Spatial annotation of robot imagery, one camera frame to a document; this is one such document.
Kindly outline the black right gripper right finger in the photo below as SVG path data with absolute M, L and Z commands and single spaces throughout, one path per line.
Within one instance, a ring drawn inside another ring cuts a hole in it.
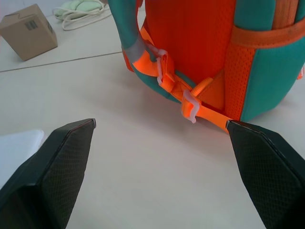
M 305 161 L 278 133 L 226 124 L 243 184 L 267 229 L 305 227 Z

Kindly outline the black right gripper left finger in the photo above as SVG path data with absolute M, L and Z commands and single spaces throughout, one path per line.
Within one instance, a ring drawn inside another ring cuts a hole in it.
M 0 190 L 2 229 L 64 229 L 83 183 L 94 118 L 55 129 Z

